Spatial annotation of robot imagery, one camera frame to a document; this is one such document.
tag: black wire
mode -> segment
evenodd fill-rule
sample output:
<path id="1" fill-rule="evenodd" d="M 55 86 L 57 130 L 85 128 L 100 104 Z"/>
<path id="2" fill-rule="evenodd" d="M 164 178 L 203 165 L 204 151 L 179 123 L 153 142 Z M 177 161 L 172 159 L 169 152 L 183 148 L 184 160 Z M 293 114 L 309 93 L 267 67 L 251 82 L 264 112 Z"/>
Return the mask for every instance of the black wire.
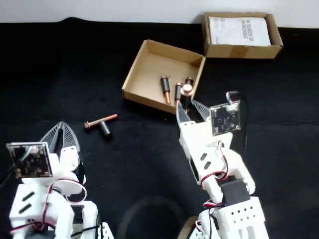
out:
<path id="1" fill-rule="evenodd" d="M 240 93 L 239 91 L 233 91 L 231 92 L 232 95 L 238 95 L 239 98 L 245 103 L 246 109 L 245 109 L 245 119 L 244 119 L 244 152 L 243 152 L 243 161 L 247 163 L 247 124 L 248 124 L 248 115 L 249 115 L 249 107 L 248 107 L 248 101 L 246 97 Z"/>
<path id="2" fill-rule="evenodd" d="M 18 159 L 18 160 L 16 161 L 16 165 L 21 164 L 25 159 L 26 159 L 26 158 L 24 158 L 23 160 L 22 160 L 22 158 Z M 15 165 L 12 165 L 12 166 L 7 170 L 7 172 L 5 173 L 5 175 L 1 178 L 1 180 L 0 180 L 0 190 L 4 187 L 4 185 L 6 184 L 6 182 L 8 181 L 8 179 L 11 177 L 11 175 L 12 175 L 13 172 L 14 172 L 14 169 L 15 169 Z"/>
<path id="3" fill-rule="evenodd" d="M 95 225 L 95 226 L 89 227 L 89 228 L 84 228 L 84 229 L 82 229 L 81 231 L 79 231 L 79 232 L 77 232 L 77 233 L 73 233 L 73 234 L 71 235 L 71 237 L 75 237 L 75 236 L 77 236 L 77 235 L 82 234 L 83 232 L 86 232 L 86 231 L 95 229 L 95 238 L 97 239 L 97 238 L 98 238 L 98 228 L 101 227 L 101 238 L 103 239 L 102 223 L 103 223 L 102 217 L 101 217 L 101 216 L 97 216 L 97 217 L 96 217 L 96 225 Z"/>
<path id="4" fill-rule="evenodd" d="M 71 235 L 71 237 L 75 237 L 75 236 L 77 236 L 77 235 L 82 234 L 83 232 L 86 232 L 86 231 L 89 231 L 89 230 L 92 230 L 92 229 L 99 228 L 99 226 L 100 226 L 100 225 L 96 225 L 96 226 L 93 226 L 93 227 L 89 227 L 89 228 L 82 229 L 80 232 L 73 233 L 73 234 Z"/>
<path id="5" fill-rule="evenodd" d="M 13 172 L 14 172 L 14 166 L 12 165 L 0 180 L 0 190 L 4 187 L 4 185 L 6 184 L 8 179 L 11 177 Z"/>

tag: manual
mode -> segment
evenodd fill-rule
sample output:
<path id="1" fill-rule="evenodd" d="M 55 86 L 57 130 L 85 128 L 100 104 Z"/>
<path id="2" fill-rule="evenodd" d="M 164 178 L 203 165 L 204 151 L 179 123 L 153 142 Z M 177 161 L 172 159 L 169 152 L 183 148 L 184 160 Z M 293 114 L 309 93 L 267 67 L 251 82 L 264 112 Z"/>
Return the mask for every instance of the manual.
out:
<path id="1" fill-rule="evenodd" d="M 262 17 L 209 17 L 209 27 L 212 44 L 271 45 Z"/>

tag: cardboard box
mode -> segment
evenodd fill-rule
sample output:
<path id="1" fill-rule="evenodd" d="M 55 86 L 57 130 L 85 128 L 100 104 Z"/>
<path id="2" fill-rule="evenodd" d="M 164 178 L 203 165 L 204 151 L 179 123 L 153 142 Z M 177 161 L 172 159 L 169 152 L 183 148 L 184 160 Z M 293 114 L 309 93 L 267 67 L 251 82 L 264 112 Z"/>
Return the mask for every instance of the cardboard box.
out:
<path id="1" fill-rule="evenodd" d="M 196 91 L 205 59 L 185 49 L 145 40 L 123 84 L 123 97 L 175 114 L 175 84 L 184 83 L 191 76 Z M 161 89 L 162 75 L 169 77 L 170 105 L 166 103 Z"/>
<path id="2" fill-rule="evenodd" d="M 192 217 L 188 218 L 186 223 L 184 224 L 183 228 L 180 230 L 177 239 L 189 238 L 192 230 L 195 228 L 196 220 L 198 220 L 198 216 L 192 216 Z"/>
<path id="3" fill-rule="evenodd" d="M 266 20 L 271 46 L 242 46 L 211 44 L 209 17 L 263 17 Z M 202 24 L 206 57 L 274 59 L 283 48 L 278 28 L 272 14 L 262 12 L 206 12 Z"/>

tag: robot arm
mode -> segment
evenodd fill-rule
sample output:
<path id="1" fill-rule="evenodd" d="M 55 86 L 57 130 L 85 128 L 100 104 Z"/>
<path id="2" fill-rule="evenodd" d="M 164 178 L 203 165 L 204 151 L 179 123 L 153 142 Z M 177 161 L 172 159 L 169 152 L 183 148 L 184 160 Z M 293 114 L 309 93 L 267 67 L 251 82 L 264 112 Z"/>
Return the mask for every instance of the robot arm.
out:
<path id="1" fill-rule="evenodd" d="M 63 144 L 58 157 L 55 152 L 60 129 L 63 130 Z M 84 201 L 87 195 L 82 185 L 85 176 L 83 170 L 79 170 L 83 165 L 74 137 L 72 129 L 60 122 L 42 142 L 7 144 L 16 175 L 23 182 L 17 188 L 9 215 L 14 239 L 52 236 L 69 239 L 77 235 L 81 239 L 96 239 L 102 235 L 114 238 L 108 224 L 100 222 L 97 206 Z M 70 200 L 74 195 L 78 195 L 77 201 Z"/>
<path id="2" fill-rule="evenodd" d="M 197 184 L 212 201 L 199 215 L 195 231 L 206 239 L 268 239 L 259 199 L 250 197 L 255 182 L 241 156 L 230 149 L 233 134 L 214 136 L 209 109 L 196 101 L 192 104 L 204 122 L 192 121 L 178 104 L 179 142 Z"/>

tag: black cloth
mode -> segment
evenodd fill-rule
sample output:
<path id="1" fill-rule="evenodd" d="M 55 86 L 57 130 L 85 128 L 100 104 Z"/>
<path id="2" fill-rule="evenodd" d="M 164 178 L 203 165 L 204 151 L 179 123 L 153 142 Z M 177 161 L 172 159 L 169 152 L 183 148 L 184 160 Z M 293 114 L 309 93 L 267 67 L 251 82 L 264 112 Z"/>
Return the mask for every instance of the black cloth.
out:
<path id="1" fill-rule="evenodd" d="M 125 101 L 121 87 L 144 39 L 203 53 L 197 24 L 0 24 L 0 175 L 11 165 L 7 142 L 38 141 L 56 123 L 76 133 L 97 204 L 118 239 L 173 239 L 198 215 L 206 192 L 195 183 L 178 143 L 175 116 Z M 318 238 L 318 31 L 280 29 L 275 60 L 207 59 L 195 99 L 225 103 L 238 90 L 248 100 L 247 167 L 256 182 L 272 239 Z M 112 140 L 85 120 L 117 113 Z M 243 154 L 243 133 L 232 148 Z M 0 220 L 17 180 L 1 191 Z"/>

